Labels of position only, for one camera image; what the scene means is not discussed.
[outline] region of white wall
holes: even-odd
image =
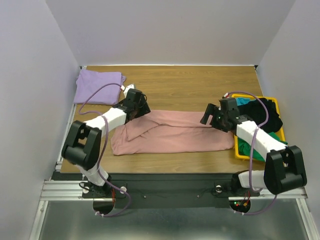
[[[28,239],[79,65],[44,0],[0,1],[0,239]]]
[[[257,65],[295,0],[46,0],[81,65]]]
[[[302,149],[308,205],[320,229],[320,1],[297,0],[257,73],[280,105],[289,144]]]

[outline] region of pink fabric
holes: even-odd
[[[233,134],[201,124],[203,115],[203,112],[152,110],[115,129],[111,138],[113,154],[231,149],[235,144]]]

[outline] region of folded purple cloth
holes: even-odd
[[[84,103],[96,90],[103,85],[116,83],[123,85],[126,77],[121,72],[97,72],[81,69],[76,81],[75,104]],[[102,88],[89,101],[88,104],[114,105],[118,102],[120,87],[110,85]]]

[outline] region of yellow bin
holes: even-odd
[[[255,99],[253,96],[250,96],[250,95],[246,95],[246,94],[232,94],[233,98],[249,98],[251,100]],[[268,100],[272,100],[272,102],[275,103],[275,108],[276,108],[276,112],[279,114],[279,117],[280,117],[280,111],[279,111],[279,106],[278,106],[278,101],[276,98],[274,97],[268,97],[268,96],[257,96],[258,98],[265,98],[265,99],[268,99]],[[281,127],[281,129],[279,131],[277,131],[275,133],[279,139],[281,141],[286,141],[285,139],[285,133],[284,133],[284,128],[283,126]],[[239,154],[239,149],[238,149],[238,137],[236,135],[234,135],[234,152],[235,152],[235,157],[237,159],[247,159],[249,160],[250,157],[249,156],[244,156],[244,155],[240,155]]]

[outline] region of wooden tabletop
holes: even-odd
[[[208,103],[231,91],[247,91],[262,95],[253,66],[88,66],[97,72],[122,72],[125,85],[134,83],[147,96],[152,110],[204,112]],[[94,114],[79,115],[73,120],[87,121]],[[111,106],[84,106],[83,112],[106,112]],[[101,160],[108,173],[234,173],[249,168],[249,161],[235,158],[235,150],[185,153],[139,153],[114,156],[108,143]],[[254,170],[263,170],[264,163],[254,162]],[[79,173],[67,160],[62,173]]]

